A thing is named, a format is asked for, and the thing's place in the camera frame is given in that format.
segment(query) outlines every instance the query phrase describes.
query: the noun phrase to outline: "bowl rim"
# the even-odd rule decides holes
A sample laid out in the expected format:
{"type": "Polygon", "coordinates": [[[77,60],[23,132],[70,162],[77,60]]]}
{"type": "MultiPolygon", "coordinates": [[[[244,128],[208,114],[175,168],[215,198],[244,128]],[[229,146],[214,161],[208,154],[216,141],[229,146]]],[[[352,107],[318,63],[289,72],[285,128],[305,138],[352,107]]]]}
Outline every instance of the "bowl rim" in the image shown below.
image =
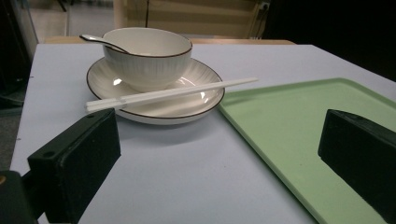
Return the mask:
{"type": "Polygon", "coordinates": [[[180,34],[176,34],[176,33],[174,33],[174,32],[170,32],[170,31],[166,31],[166,30],[155,29],[155,28],[148,28],[148,27],[125,27],[125,28],[120,28],[120,29],[114,29],[114,30],[111,30],[111,31],[108,31],[108,32],[104,33],[104,34],[102,35],[102,38],[105,38],[105,35],[107,35],[107,34],[109,34],[109,33],[117,32],[117,31],[120,31],[120,30],[155,30],[155,31],[166,32],[166,33],[170,33],[170,34],[173,34],[173,35],[178,35],[178,36],[180,36],[180,37],[183,37],[184,39],[186,39],[186,40],[190,43],[190,46],[189,46],[189,48],[188,48],[187,50],[182,51],[182,52],[180,52],[180,53],[177,53],[177,54],[170,54],[170,55],[160,55],[160,56],[127,53],[127,52],[120,51],[120,50],[118,50],[118,49],[113,49],[113,48],[111,48],[111,47],[109,47],[109,46],[103,46],[104,49],[107,49],[107,50],[110,50],[110,51],[115,51],[115,52],[117,52],[117,53],[122,53],[122,54],[125,54],[125,55],[133,55],[133,56],[142,57],[142,58],[173,58],[173,57],[177,57],[177,56],[180,56],[180,55],[187,54],[187,53],[189,53],[189,52],[192,51],[192,42],[191,42],[186,36],[180,35],[180,34]]]}

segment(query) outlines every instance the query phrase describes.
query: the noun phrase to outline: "white plate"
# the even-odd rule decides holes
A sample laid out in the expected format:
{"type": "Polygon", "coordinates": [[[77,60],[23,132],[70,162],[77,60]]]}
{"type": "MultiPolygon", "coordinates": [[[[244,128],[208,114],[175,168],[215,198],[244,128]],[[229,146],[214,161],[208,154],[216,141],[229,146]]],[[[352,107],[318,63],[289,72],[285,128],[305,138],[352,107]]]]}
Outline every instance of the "white plate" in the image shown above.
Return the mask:
{"type": "MultiPolygon", "coordinates": [[[[183,76],[167,89],[203,85],[221,81],[220,76],[205,64],[191,59],[183,76]]],[[[95,62],[88,70],[88,87],[99,99],[138,94],[119,79],[107,65],[105,58],[95,62]]],[[[134,121],[170,125],[200,119],[212,110],[224,96],[224,89],[203,91],[159,103],[126,107],[117,114],[134,121]]]]}

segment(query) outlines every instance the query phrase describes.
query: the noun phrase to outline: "white chopsticks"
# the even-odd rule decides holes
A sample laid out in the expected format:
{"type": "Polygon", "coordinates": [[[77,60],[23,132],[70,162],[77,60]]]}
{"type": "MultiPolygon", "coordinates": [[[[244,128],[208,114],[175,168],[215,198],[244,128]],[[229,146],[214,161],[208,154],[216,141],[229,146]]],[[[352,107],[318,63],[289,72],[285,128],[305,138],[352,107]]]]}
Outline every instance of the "white chopsticks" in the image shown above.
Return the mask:
{"type": "Polygon", "coordinates": [[[145,105],[145,104],[159,102],[162,100],[176,98],[178,96],[189,95],[201,91],[211,91],[215,89],[254,82],[257,80],[258,79],[255,77],[250,77],[250,78],[243,78],[243,79],[237,79],[231,81],[215,82],[215,83],[194,86],[194,87],[178,88],[178,89],[164,90],[164,91],[151,91],[151,92],[145,92],[135,95],[91,101],[91,102],[87,102],[86,109],[87,109],[87,113],[93,113],[108,108],[115,108],[116,110],[118,110],[131,105],[145,105]]]}

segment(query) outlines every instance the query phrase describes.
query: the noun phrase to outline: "spoon handle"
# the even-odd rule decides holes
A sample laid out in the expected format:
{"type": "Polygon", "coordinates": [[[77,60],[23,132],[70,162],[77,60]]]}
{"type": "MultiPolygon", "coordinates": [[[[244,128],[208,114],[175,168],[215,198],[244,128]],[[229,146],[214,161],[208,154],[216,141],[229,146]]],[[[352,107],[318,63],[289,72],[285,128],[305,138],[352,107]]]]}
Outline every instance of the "spoon handle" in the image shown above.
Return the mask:
{"type": "Polygon", "coordinates": [[[129,53],[126,49],[123,49],[123,48],[121,48],[121,47],[119,47],[119,46],[117,46],[117,45],[115,45],[115,44],[113,44],[111,42],[108,42],[107,40],[105,40],[105,39],[103,39],[102,37],[99,37],[99,36],[80,35],[79,37],[81,39],[85,40],[85,41],[88,41],[88,42],[99,43],[99,44],[102,44],[102,45],[105,45],[105,46],[108,46],[108,47],[111,47],[111,48],[119,49],[122,52],[129,53]]]}

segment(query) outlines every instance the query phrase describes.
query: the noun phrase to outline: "tray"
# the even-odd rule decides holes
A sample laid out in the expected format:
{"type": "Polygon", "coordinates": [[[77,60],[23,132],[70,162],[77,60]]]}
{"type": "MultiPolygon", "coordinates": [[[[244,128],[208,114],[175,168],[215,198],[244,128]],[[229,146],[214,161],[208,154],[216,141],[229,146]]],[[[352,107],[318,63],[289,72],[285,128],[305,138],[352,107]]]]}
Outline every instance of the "tray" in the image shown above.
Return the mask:
{"type": "Polygon", "coordinates": [[[385,223],[318,155],[326,111],[343,110],[396,131],[396,103],[335,78],[227,92],[220,111],[321,223],[385,223]]]}

